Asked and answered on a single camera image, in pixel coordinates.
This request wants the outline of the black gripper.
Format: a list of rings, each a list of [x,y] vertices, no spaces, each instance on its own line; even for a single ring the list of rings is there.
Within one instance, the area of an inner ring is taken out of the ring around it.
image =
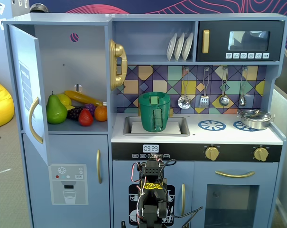
[[[163,177],[164,163],[157,160],[148,160],[142,163],[142,177]]]

